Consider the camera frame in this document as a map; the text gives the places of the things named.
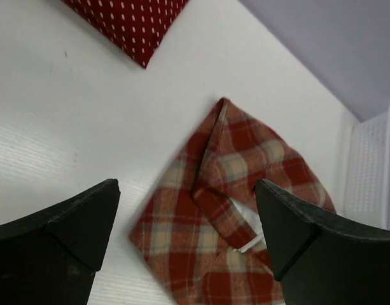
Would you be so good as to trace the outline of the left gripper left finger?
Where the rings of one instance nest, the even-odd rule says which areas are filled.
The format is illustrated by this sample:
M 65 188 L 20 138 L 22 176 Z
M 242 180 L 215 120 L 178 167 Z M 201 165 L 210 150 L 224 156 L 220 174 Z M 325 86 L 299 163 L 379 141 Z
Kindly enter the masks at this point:
M 0 304 L 86 304 L 101 270 L 120 189 L 107 179 L 0 225 Z

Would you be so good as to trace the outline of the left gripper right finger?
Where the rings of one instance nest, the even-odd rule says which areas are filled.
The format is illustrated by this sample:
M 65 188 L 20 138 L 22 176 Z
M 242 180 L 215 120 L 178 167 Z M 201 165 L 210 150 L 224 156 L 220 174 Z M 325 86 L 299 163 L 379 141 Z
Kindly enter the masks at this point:
M 254 189 L 286 304 L 390 304 L 390 231 L 308 203 L 267 179 Z

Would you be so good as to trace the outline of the white plastic basket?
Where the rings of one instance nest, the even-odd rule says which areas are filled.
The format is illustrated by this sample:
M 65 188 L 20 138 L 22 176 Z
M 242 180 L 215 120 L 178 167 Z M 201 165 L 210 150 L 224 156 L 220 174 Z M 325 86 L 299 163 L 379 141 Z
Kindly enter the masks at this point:
M 352 131 L 343 214 L 390 230 L 390 106 Z

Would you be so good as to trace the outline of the red white plaid skirt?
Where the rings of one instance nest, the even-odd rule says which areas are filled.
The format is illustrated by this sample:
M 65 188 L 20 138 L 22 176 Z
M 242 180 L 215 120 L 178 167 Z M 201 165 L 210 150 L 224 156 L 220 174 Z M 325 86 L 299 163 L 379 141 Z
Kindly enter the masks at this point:
M 129 235 L 178 304 L 283 302 L 267 247 L 237 208 L 257 211 L 258 179 L 335 209 L 298 152 L 222 98 L 166 169 Z

